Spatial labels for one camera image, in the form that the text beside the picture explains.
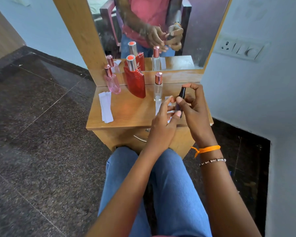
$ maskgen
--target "pink t-shirt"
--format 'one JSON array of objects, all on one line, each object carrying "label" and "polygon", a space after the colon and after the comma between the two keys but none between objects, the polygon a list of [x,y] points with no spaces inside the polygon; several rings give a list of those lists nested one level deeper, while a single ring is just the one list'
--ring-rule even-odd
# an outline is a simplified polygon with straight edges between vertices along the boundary
[{"label": "pink t-shirt", "polygon": [[[130,8],[141,20],[152,26],[160,26],[165,32],[165,21],[170,0],[129,0]],[[143,47],[149,47],[146,39],[123,25],[123,33]]]}]

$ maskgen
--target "chair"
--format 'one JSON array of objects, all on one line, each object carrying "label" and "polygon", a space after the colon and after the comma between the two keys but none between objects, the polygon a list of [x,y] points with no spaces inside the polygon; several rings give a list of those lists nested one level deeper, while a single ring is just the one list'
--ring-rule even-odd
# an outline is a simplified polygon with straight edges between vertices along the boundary
[{"label": "chair", "polygon": [[[100,14],[107,26],[107,32],[108,35],[110,35],[112,38],[115,39],[115,50],[118,50],[119,47],[121,46],[121,35],[117,35],[116,33],[121,33],[122,31],[122,26],[123,26],[123,21],[122,18],[119,14],[119,12],[116,12],[116,17],[118,21],[118,27],[117,25],[114,25],[113,19],[112,19],[112,11],[115,7],[115,1],[114,0],[108,0],[101,8],[100,8]],[[182,48],[179,51],[175,52],[175,55],[182,55],[183,47],[184,47],[184,41],[185,41],[185,36],[186,36],[186,31],[188,27],[188,22],[190,19],[190,14],[192,10],[192,5],[188,0],[183,0],[182,1],[182,7],[181,7],[181,13],[182,13],[182,18],[181,18],[181,26],[184,30],[183,32],[183,38],[181,40]]]}]

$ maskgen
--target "drawer handle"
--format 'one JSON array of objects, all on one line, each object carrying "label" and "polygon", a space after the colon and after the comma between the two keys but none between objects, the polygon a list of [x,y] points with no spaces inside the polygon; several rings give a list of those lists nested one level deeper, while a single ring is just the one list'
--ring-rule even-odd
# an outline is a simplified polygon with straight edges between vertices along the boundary
[{"label": "drawer handle", "polygon": [[137,137],[137,136],[135,136],[135,135],[134,135],[134,137],[137,138],[138,140],[142,141],[142,142],[147,142],[146,140],[144,140],[144,139],[142,139],[142,138],[139,138],[139,137]]}]

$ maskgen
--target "drawer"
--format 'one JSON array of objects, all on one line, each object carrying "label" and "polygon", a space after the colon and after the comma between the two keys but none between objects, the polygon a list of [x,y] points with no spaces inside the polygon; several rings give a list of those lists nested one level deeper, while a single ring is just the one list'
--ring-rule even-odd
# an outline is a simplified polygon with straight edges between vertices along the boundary
[{"label": "drawer", "polygon": [[[114,128],[93,132],[111,151],[114,151],[119,146],[128,146],[139,154],[146,145],[145,141],[149,136],[149,130],[148,128]],[[188,127],[178,127],[170,148],[176,151],[183,159],[194,143],[190,129]]]}]

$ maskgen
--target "red perfume bottle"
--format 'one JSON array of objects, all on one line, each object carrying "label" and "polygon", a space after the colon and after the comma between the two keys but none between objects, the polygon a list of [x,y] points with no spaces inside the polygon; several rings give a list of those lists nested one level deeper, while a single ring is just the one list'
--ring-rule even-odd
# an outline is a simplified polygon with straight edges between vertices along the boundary
[{"label": "red perfume bottle", "polygon": [[129,47],[129,54],[130,55],[134,55],[136,58],[136,63],[137,63],[137,68],[140,71],[145,71],[145,57],[144,57],[144,53],[137,52],[137,47],[136,47],[136,42],[131,41],[128,43],[128,47]]},{"label": "red perfume bottle", "polygon": [[128,55],[126,58],[127,66],[124,66],[127,87],[134,96],[139,98],[146,97],[145,78],[142,72],[137,68],[134,55]]}]

